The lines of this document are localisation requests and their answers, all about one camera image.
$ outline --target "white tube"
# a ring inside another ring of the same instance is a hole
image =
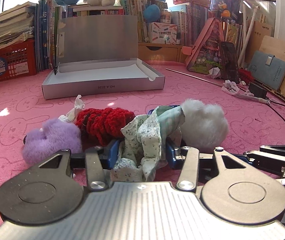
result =
[[[242,45],[244,47],[244,42],[246,40],[247,36],[247,5],[243,3],[243,42]],[[243,60],[241,61],[241,64],[238,65],[239,68],[244,68],[245,65],[245,57],[243,57]]]
[[[249,41],[251,32],[252,32],[252,30],[254,28],[254,22],[255,22],[255,18],[256,18],[256,14],[257,14],[258,8],[259,8],[259,6],[254,8],[253,17],[251,18],[251,22],[250,22],[250,25],[249,25],[249,29],[248,29],[248,33],[247,33],[247,36],[246,36],[246,40],[245,40],[245,43],[243,44],[243,48],[241,50],[241,54],[240,54],[239,59],[238,59],[238,66],[241,64],[241,62],[243,60],[243,57],[245,56],[246,47],[248,45],[248,41]]]

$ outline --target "pink tablecloth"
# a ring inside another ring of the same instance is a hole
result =
[[[154,66],[166,76],[164,90],[83,96],[82,99],[87,108],[122,107],[135,114],[145,114],[159,105],[180,104],[186,98],[199,99],[223,107],[230,124],[230,133],[222,145],[227,151],[243,153],[259,149],[262,144],[285,144],[285,123],[266,105],[237,99],[223,93],[220,87],[165,70],[166,67],[185,70],[182,65],[170,64]],[[0,83],[0,185],[27,168],[21,157],[25,134],[73,107],[75,98],[43,99],[41,84],[48,73]],[[284,107],[273,107],[285,117]],[[175,183],[178,175],[179,171],[164,167],[157,171],[156,180]],[[77,174],[76,179],[82,184],[85,181],[82,174]]]

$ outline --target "crumpled paper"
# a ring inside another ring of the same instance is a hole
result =
[[[210,77],[210,78],[213,78],[213,79],[220,77],[220,68],[214,67],[214,68],[212,68],[212,69],[210,69],[208,71],[209,71],[209,75],[206,75],[206,77]]]
[[[166,138],[181,142],[185,122],[181,107],[158,106],[151,115],[138,115],[121,132],[124,149],[111,171],[112,181],[153,181],[156,169],[165,166]]]
[[[75,106],[66,115],[61,115],[58,119],[62,122],[72,123],[77,115],[84,110],[84,102],[81,100],[81,95],[78,95],[75,100]]]

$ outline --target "red crochet item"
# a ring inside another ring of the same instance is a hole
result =
[[[251,72],[246,69],[239,69],[239,76],[242,81],[245,81],[246,84],[254,81],[254,78],[251,75]]]
[[[135,118],[135,114],[122,108],[89,108],[81,111],[76,125],[87,134],[89,140],[96,140],[101,146],[107,146],[114,138],[123,138],[121,128]]]

